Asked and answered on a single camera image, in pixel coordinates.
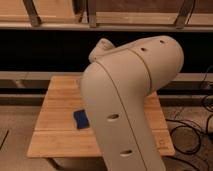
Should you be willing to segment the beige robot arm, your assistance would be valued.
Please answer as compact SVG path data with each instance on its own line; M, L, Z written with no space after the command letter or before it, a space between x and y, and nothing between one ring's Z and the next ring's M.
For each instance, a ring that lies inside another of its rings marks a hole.
M89 60L81 95L108 171L166 171L144 101L180 72L180 44L156 36L116 47L102 38Z

